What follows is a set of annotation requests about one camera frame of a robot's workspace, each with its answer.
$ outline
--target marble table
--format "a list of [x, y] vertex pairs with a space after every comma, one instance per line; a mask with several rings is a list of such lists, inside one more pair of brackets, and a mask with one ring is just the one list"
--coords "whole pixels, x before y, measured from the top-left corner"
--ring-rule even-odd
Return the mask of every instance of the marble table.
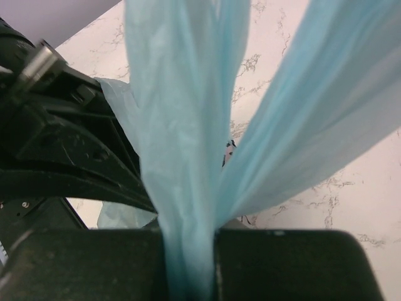
[[[253, 0], [249, 41], [232, 98], [231, 130], [240, 139], [285, 55], [307, 0]], [[124, 4], [117, 4], [58, 51], [93, 77], [128, 81]], [[401, 300], [401, 132], [323, 183], [280, 206], [244, 218], [252, 228], [326, 228], [349, 231], [363, 246], [387, 300]], [[96, 228], [101, 202], [72, 199]]]

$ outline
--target gray wall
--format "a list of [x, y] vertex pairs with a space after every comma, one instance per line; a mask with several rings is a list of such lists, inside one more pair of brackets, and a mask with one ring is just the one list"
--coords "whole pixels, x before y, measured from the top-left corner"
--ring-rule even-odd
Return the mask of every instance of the gray wall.
[[33, 43], [57, 47], [121, 0], [0, 0], [0, 16]]

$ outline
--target plastic bag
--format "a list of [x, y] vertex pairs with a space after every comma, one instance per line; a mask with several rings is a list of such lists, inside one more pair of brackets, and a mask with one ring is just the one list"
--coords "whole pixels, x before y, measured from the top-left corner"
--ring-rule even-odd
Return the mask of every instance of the plastic bag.
[[108, 101], [140, 153], [172, 298], [208, 299], [218, 227], [319, 183], [400, 125], [401, 4], [311, 1], [222, 174], [249, 1], [126, 4], [130, 91]]

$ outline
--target marble countertop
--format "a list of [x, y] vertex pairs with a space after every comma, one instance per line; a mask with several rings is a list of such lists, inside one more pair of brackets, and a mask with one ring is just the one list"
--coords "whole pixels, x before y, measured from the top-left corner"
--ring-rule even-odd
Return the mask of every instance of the marble countertop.
[[[231, 131], [239, 140], [268, 88], [306, 9], [307, 0], [253, 0], [247, 52], [232, 98]], [[58, 47], [70, 65], [92, 77], [129, 80], [123, 3]], [[349, 231], [363, 246], [387, 300], [401, 300], [401, 132], [396, 131], [323, 183], [262, 213], [253, 228]], [[71, 200], [89, 227], [100, 202]]]

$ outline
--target light blue bag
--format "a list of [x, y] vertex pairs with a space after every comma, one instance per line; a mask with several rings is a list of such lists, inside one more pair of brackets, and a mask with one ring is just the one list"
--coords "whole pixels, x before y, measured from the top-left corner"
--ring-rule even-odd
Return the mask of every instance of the light blue bag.
[[159, 212], [173, 300], [211, 297], [218, 227], [319, 183], [400, 125], [401, 3], [312, 0], [221, 173], [248, 23], [245, 0], [126, 0], [130, 86], [102, 82]]

